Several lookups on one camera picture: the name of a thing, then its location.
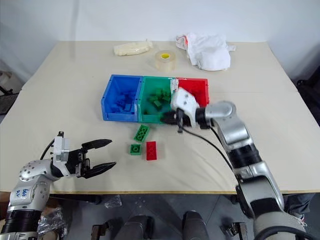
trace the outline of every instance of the black cable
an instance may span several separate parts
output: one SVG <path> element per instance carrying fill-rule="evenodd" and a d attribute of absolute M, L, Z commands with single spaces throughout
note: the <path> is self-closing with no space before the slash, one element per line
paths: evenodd
<path fill-rule="evenodd" d="M 309 239 L 309 240 L 316 240 L 318 238 L 315 238 L 309 233 L 306 233 L 304 231 L 298 230 L 294 227 L 289 227 L 289 226 L 271 226 L 267 227 L 266 229 L 262 230 L 259 232 L 259 234 L 254 238 L 254 240 L 264 240 L 274 234 L 277 233 L 291 233 L 296 236 L 303 239 Z"/>
<path fill-rule="evenodd" d="M 40 157 L 40 160 L 44 159 L 44 157 L 45 157 L 48 149 L 51 147 L 52 144 L 54 144 L 54 142 L 55 142 L 55 139 L 53 139 L 53 140 L 49 143 L 49 145 L 46 146 L 44 152 L 42 153 L 42 155 L 41 155 L 41 157 Z"/>
<path fill-rule="evenodd" d="M 195 134 L 195 133 L 193 133 L 193 132 L 190 132 L 190 131 L 186 130 L 184 127 L 182 127 L 182 130 L 185 131 L 185 132 L 188 133 L 188 134 L 191 134 L 191 135 L 193 135 L 193 136 L 196 136 L 196 137 L 198 137 L 198 138 L 206 141 L 208 144 L 210 144 L 211 146 L 213 146 L 213 147 L 220 153 L 220 155 L 221 155 L 221 156 L 223 157 L 223 159 L 225 160 L 226 164 L 228 164 L 229 168 L 232 170 L 232 166 L 231 166 L 230 162 L 228 161 L 228 159 L 225 157 L 225 155 L 222 153 L 222 151 L 220 151 L 220 149 L 219 149 L 216 145 L 214 145 L 212 142 L 210 142 L 208 139 L 204 138 L 203 136 L 200 136 L 200 135 L 198 135 L 198 134 Z"/>
<path fill-rule="evenodd" d="M 216 138 L 219 140 L 219 142 L 221 143 L 221 140 L 220 140 L 220 138 L 219 138 L 218 133 L 216 132 L 216 130 L 215 130 L 212 126 L 210 127 L 210 129 L 211 129 L 211 131 L 214 133 L 214 135 L 216 136 Z"/>

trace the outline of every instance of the tape roll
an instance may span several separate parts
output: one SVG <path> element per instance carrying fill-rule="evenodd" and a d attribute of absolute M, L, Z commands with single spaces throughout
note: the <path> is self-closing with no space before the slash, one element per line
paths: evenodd
<path fill-rule="evenodd" d="M 176 55 L 173 51 L 162 50 L 155 54 L 155 67 L 161 72 L 169 72 L 176 67 Z"/>

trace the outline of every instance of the green lego brick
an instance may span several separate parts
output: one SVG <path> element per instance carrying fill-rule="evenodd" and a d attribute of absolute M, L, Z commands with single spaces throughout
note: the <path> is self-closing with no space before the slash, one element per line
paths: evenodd
<path fill-rule="evenodd" d="M 166 97 L 171 97 L 171 92 L 170 91 L 165 91 L 163 93 L 163 95 L 166 96 Z"/>
<path fill-rule="evenodd" d="M 158 100 L 158 96 L 151 96 L 150 98 L 149 98 L 149 102 L 150 103 L 153 103 L 154 101 L 157 101 Z"/>
<path fill-rule="evenodd" d="M 130 154 L 131 155 L 141 155 L 141 144 L 131 144 Z"/>
<path fill-rule="evenodd" d="M 161 88 L 157 88 L 155 90 L 155 95 L 158 97 L 158 98 L 161 98 L 162 97 L 162 89 Z"/>
<path fill-rule="evenodd" d="M 156 109 L 160 110 L 162 107 L 161 102 L 159 102 L 158 100 L 153 102 L 153 105 L 155 106 Z"/>
<path fill-rule="evenodd" d="M 164 91 L 167 95 L 168 95 L 168 94 L 171 95 L 171 89 L 170 89 L 170 87 L 164 88 L 163 91 Z"/>
<path fill-rule="evenodd" d="M 171 98 L 170 98 L 170 96 L 166 96 L 166 95 L 165 95 L 165 96 L 162 98 L 162 100 L 170 103 Z"/>
<path fill-rule="evenodd" d="M 141 125 L 134 136 L 134 140 L 137 142 L 143 143 L 149 134 L 149 127 L 145 125 Z"/>

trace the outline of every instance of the white wall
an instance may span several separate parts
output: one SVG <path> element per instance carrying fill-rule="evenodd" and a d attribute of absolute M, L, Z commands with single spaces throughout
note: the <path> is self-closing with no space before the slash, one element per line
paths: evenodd
<path fill-rule="evenodd" d="M 0 0 L 0 58 L 24 81 L 58 40 L 167 41 L 191 31 L 268 41 L 293 80 L 320 63 L 319 0 Z"/>

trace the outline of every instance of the green bin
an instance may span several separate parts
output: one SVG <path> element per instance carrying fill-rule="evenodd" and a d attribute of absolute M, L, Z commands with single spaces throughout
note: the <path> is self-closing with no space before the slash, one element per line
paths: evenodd
<path fill-rule="evenodd" d="M 144 76 L 138 99 L 138 122 L 161 124 L 162 113 L 171 110 L 171 77 Z"/>

